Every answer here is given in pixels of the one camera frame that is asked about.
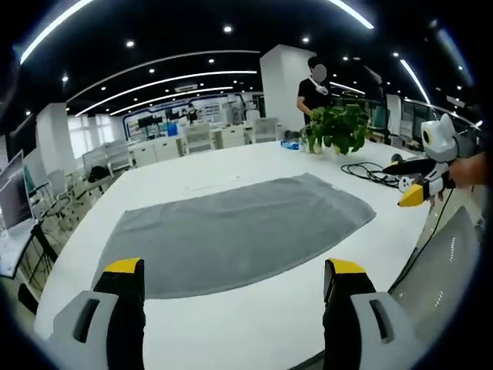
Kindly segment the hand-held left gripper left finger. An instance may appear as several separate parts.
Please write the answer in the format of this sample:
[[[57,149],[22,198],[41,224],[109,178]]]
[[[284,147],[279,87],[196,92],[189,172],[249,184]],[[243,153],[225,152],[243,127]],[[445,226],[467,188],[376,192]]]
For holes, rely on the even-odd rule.
[[[54,318],[49,353],[60,369],[143,369],[145,264],[111,263]]]

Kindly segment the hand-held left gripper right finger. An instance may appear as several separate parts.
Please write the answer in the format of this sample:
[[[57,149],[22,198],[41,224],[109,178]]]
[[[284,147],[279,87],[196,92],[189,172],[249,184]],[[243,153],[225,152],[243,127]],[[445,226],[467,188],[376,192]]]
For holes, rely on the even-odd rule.
[[[411,369],[424,346],[407,312],[354,262],[324,265],[324,368]]]

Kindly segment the person's right hand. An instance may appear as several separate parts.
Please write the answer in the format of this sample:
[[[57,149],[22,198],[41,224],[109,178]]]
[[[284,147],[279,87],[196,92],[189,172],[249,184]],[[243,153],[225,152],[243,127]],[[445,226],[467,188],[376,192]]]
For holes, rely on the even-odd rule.
[[[457,188],[488,184],[486,152],[456,159],[450,165],[450,178]]]

